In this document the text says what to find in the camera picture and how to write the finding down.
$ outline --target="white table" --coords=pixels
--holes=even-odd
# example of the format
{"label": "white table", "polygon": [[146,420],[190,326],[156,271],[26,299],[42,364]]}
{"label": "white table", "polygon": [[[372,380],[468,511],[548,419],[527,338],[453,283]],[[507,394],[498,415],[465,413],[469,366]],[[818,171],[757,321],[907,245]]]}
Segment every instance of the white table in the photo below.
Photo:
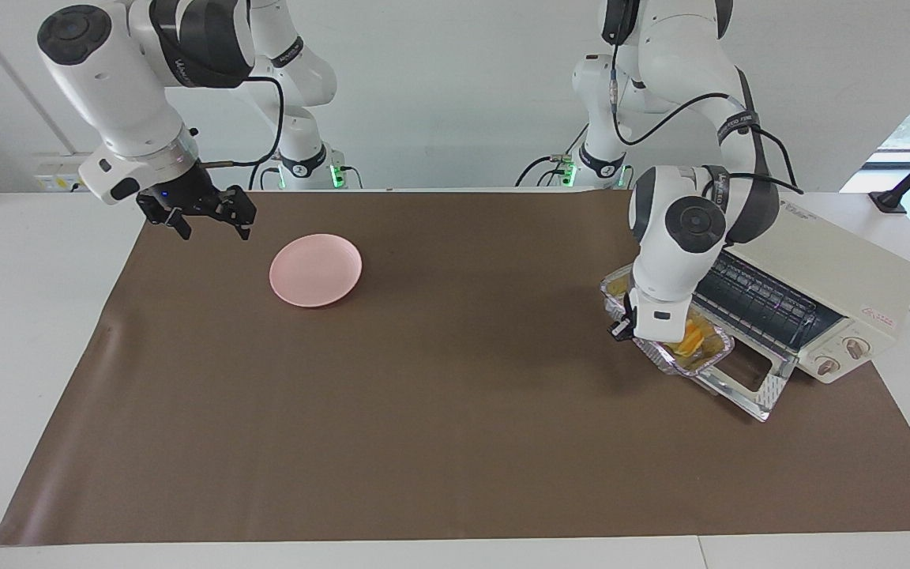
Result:
{"label": "white table", "polygon": [[[910,259],[907,217],[846,208],[867,199],[812,194],[793,201]],[[134,204],[106,208],[87,194],[0,194],[0,519],[140,226]],[[910,423],[910,316],[903,339],[877,367]],[[0,548],[0,567],[86,566],[896,568],[910,566],[910,533]]]}

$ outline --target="brown paper backdrop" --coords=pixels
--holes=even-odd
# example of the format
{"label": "brown paper backdrop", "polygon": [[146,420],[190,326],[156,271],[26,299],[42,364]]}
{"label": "brown paper backdrop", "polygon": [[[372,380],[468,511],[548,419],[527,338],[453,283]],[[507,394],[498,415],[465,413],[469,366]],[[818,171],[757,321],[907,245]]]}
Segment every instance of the brown paper backdrop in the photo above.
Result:
{"label": "brown paper backdrop", "polygon": [[[0,545],[910,530],[873,367],[758,424],[610,339],[628,198],[257,194],[249,243],[145,227]],[[269,263],[322,232],[363,280],[281,303]]]}

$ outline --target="wall socket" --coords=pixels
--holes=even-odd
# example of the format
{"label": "wall socket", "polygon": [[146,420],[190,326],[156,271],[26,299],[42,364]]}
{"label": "wall socket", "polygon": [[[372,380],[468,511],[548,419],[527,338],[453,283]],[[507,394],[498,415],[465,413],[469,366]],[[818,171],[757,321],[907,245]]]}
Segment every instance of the wall socket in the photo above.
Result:
{"label": "wall socket", "polygon": [[41,190],[65,192],[88,191],[79,176],[79,164],[41,164],[33,177]]}

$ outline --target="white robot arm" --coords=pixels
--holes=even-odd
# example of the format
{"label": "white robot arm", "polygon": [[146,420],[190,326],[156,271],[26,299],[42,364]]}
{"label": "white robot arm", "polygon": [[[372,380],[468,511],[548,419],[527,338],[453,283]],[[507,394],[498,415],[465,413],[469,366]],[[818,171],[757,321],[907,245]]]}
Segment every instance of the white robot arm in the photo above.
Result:
{"label": "white robot arm", "polygon": [[[616,183],[628,145],[647,137],[627,140],[630,130],[617,123],[619,107],[696,109],[718,130],[722,150],[722,165],[657,166],[637,181],[629,221],[641,253],[629,321],[615,330],[620,338],[682,340],[694,290],[722,249],[758,238],[777,218],[779,194],[754,101],[719,42],[731,9],[730,0],[610,0],[602,29],[619,50],[616,68],[609,55],[590,55],[575,70],[575,89],[592,120],[577,150],[577,183]],[[610,96],[593,94],[607,87]],[[610,172],[606,164],[618,169]]]}
{"label": "white robot arm", "polygon": [[[80,166],[107,204],[136,195],[149,222],[191,234],[187,216],[233,224],[248,238],[255,208],[241,187],[217,190],[165,87],[235,89],[274,81],[283,91],[281,164],[299,187],[338,187],[331,150],[303,107],[327,104],[336,77],[303,44],[283,0],[124,0],[62,8],[41,25],[37,43],[55,82],[104,144]],[[253,102],[278,126],[278,96],[255,89]],[[260,162],[217,163],[254,166]]]}

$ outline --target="toaster oven rack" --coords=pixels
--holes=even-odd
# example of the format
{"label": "toaster oven rack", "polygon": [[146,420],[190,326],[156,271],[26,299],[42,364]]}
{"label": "toaster oven rack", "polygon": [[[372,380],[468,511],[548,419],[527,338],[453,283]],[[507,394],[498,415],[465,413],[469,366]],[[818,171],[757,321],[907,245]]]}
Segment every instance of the toaster oven rack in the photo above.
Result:
{"label": "toaster oven rack", "polygon": [[772,368],[752,391],[717,367],[697,376],[702,386],[767,421],[799,363],[799,350],[841,320],[830,310],[728,251],[694,293],[694,305]]}

